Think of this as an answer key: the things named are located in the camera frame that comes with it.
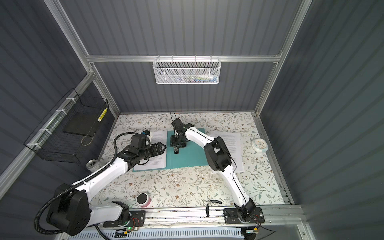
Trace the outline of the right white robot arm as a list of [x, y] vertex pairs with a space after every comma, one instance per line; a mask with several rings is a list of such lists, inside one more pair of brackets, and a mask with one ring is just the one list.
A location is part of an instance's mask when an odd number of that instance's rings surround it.
[[248, 223], [256, 216], [256, 204], [246, 193], [235, 174], [237, 164], [232, 158], [225, 141], [221, 137], [211, 137], [193, 124], [184, 124], [177, 118], [172, 121], [175, 134], [171, 136], [170, 146], [179, 153], [179, 149], [185, 148], [188, 142], [194, 142], [204, 149], [207, 163], [211, 170], [218, 173], [230, 189], [237, 216], [242, 223]]

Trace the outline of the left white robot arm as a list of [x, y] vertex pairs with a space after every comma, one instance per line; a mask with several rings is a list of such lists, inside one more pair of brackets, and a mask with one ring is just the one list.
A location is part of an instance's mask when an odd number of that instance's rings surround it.
[[34, 219], [35, 230], [43, 235], [67, 233], [70, 236], [79, 234], [83, 229], [108, 221], [119, 221], [127, 225], [131, 221], [128, 205], [113, 201], [110, 205], [91, 207], [93, 197], [117, 177], [125, 174], [142, 160], [161, 156], [166, 145], [161, 142], [152, 143], [151, 133], [131, 132], [131, 143], [118, 151], [117, 140], [114, 139], [114, 156], [110, 162], [94, 173], [72, 185], [62, 184], [54, 196], [37, 212]]

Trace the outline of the printed paper sheet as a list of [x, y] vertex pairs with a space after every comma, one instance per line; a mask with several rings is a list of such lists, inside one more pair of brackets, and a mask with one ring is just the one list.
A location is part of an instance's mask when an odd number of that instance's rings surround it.
[[[167, 131], [151, 132], [150, 136], [151, 144], [160, 142], [165, 145], [167, 143]], [[148, 161], [141, 160], [140, 164], [144, 165], [136, 165], [134, 167], [134, 172], [164, 169], [167, 165], [167, 150], [161, 155], [150, 157]]]

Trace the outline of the teal plastic folder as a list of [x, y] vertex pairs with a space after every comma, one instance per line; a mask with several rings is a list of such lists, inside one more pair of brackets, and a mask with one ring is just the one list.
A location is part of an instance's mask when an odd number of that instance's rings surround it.
[[170, 146], [173, 134], [173, 131], [152, 132], [151, 143], [160, 142], [165, 144], [167, 149], [164, 154], [150, 158], [148, 162], [142, 161], [143, 165], [136, 165], [134, 171], [170, 170], [208, 165], [204, 149], [192, 141], [187, 142], [187, 146], [179, 149], [179, 153], [175, 154], [174, 147]]

